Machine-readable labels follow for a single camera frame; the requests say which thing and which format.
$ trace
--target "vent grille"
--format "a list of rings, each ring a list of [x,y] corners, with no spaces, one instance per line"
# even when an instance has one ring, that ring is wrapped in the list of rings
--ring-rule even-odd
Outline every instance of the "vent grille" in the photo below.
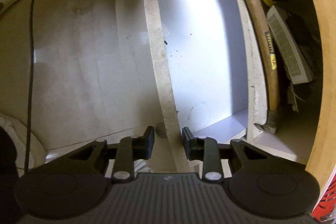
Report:
[[[302,75],[300,67],[296,61],[295,54],[289,41],[283,31],[279,21],[277,20],[275,15],[271,15],[268,18],[268,22],[270,28],[272,30],[272,34],[275,38],[277,46],[280,50],[281,56],[287,66],[288,72],[291,77]]]

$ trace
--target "silver screw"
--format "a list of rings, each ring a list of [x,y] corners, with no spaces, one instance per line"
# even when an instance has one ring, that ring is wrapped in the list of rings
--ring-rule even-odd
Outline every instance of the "silver screw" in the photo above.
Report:
[[[128,179],[131,174],[127,171],[117,171],[113,174],[116,179]]]
[[[205,178],[208,180],[220,180],[222,175],[218,172],[208,172],[205,174]]]

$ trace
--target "red object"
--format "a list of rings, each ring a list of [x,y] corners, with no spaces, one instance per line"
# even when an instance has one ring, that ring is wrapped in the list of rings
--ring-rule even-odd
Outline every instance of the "red object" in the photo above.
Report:
[[[326,190],[324,196],[321,198],[320,202],[317,204],[313,212],[311,213],[318,221],[321,221],[321,217],[330,213],[336,202],[336,174],[331,181],[328,189]]]

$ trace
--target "black pants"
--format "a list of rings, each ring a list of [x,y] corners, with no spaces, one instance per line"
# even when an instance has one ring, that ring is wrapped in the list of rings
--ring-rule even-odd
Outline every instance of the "black pants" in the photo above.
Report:
[[[0,127],[0,223],[16,223],[22,216],[14,197],[19,179],[16,171],[16,148],[12,139]]]

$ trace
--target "label on hammer handle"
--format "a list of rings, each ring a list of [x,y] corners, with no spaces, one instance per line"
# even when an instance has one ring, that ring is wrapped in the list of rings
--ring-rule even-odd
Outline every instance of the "label on hammer handle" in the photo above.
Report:
[[[269,31],[265,32],[265,36],[268,42],[268,49],[269,49],[269,59],[271,61],[271,68],[275,70],[277,68],[277,60],[275,59],[275,52],[272,43],[271,33]]]

